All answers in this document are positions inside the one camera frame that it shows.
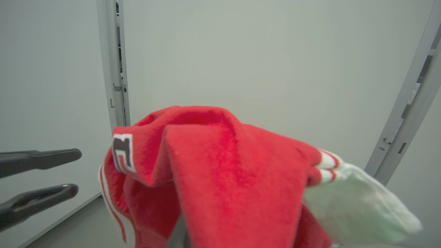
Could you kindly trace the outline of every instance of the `white panel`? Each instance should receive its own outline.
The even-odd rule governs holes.
[[[99,193],[111,141],[95,1],[0,4],[0,151],[78,148],[82,158],[0,180],[0,202],[65,183],[78,195],[0,233],[16,248]]]
[[[216,105],[364,168],[433,3],[125,0],[131,123]]]
[[[441,68],[431,70],[439,72]],[[400,165],[387,184],[387,188],[421,220],[424,228],[419,235],[403,243],[407,248],[432,248],[440,247],[441,244],[440,109],[441,91],[438,91]]]

